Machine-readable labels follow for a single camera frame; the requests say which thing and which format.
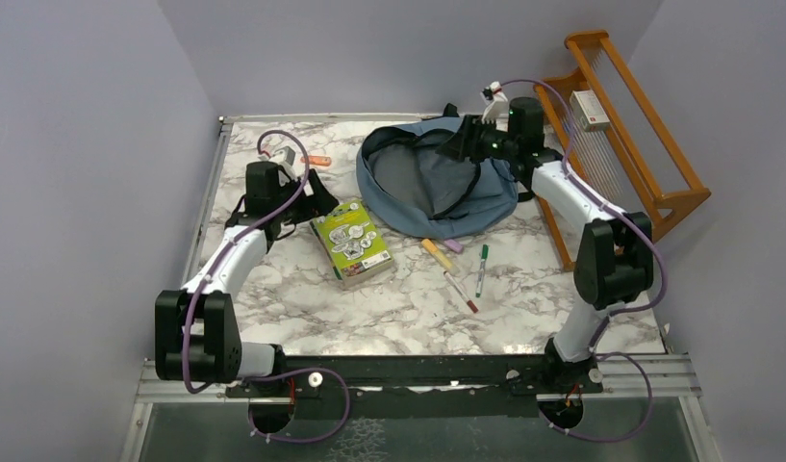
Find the blue student backpack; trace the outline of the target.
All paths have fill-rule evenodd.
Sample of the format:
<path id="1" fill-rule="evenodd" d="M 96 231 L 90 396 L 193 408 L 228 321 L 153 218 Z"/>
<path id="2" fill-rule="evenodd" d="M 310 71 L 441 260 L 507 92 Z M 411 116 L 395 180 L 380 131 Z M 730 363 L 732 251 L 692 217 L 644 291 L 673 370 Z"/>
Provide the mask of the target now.
<path id="1" fill-rule="evenodd" d="M 439 241 L 482 233 L 532 198 L 501 160 L 455 161 L 437 152 L 461 127 L 451 104 L 442 115 L 383 126 L 365 137 L 356 178 L 365 205 L 391 229 Z"/>

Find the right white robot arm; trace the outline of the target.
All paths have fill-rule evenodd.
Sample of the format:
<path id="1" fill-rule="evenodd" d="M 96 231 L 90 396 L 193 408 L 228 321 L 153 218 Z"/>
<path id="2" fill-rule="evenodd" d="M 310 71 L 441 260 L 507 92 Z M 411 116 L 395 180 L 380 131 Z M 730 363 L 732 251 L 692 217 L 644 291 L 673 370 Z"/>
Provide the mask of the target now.
<path id="1" fill-rule="evenodd" d="M 545 113 L 537 99 L 518 97 L 506 109 L 506 130 L 465 115 L 437 151 L 456 161 L 505 162 L 514 180 L 579 229 L 573 282 L 580 301 L 546 344 L 539 368 L 547 389 L 562 392 L 592 367 L 611 316 L 652 285 L 652 224 L 643 212 L 616 209 L 582 182 L 559 151 L 545 146 Z"/>

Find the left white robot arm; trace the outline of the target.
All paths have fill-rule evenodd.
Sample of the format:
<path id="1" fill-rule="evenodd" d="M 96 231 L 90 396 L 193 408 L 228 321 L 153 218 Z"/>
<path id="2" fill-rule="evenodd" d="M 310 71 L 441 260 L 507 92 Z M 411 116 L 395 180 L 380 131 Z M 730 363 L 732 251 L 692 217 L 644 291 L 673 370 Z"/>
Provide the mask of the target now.
<path id="1" fill-rule="evenodd" d="M 179 290 L 155 301 L 155 368 L 161 380 L 198 393 L 209 384 L 250 379 L 264 395 L 287 382 L 278 345 L 241 339 L 234 302 L 250 272 L 285 239 L 282 229 L 330 213 L 339 201 L 309 168 L 286 163 L 247 165 L 245 192 L 224 223 L 221 242 L 204 267 Z"/>

